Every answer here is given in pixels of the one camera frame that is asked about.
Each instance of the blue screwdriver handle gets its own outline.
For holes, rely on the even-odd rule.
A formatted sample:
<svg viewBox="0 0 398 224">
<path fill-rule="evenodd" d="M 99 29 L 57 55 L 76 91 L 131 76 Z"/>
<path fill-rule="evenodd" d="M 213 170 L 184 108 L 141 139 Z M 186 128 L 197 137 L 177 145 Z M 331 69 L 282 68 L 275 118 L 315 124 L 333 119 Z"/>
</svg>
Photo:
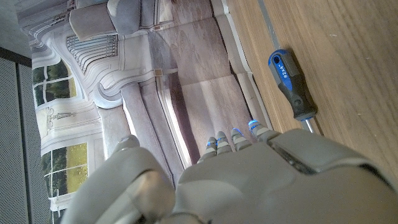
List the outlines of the blue screwdriver handle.
<svg viewBox="0 0 398 224">
<path fill-rule="evenodd" d="M 304 75 L 302 75 L 287 50 L 276 50 L 268 60 L 268 66 L 275 81 L 293 109 L 294 118 L 304 121 L 315 116 L 315 106 L 305 95 Z"/>
</svg>

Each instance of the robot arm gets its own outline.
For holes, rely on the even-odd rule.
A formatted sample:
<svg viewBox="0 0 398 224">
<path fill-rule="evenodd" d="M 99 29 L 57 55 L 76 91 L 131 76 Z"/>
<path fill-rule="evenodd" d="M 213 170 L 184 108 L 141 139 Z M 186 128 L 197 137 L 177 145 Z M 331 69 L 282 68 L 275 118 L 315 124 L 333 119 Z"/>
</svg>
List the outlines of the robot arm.
<svg viewBox="0 0 398 224">
<path fill-rule="evenodd" d="M 398 223 L 394 179 L 350 148 L 257 121 L 209 138 L 174 191 L 135 136 L 80 187 L 62 223 Z"/>
</svg>

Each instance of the wooden table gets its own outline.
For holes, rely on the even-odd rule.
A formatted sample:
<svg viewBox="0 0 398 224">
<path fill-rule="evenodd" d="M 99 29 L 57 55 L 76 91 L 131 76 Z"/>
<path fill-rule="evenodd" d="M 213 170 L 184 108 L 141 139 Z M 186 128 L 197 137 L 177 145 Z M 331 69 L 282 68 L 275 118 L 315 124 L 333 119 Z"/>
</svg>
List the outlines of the wooden table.
<svg viewBox="0 0 398 224">
<path fill-rule="evenodd" d="M 300 128 L 267 66 L 275 50 L 257 0 L 227 0 L 277 131 Z M 398 178 L 398 3 L 265 0 L 279 44 L 291 49 L 325 137 Z"/>
</svg>

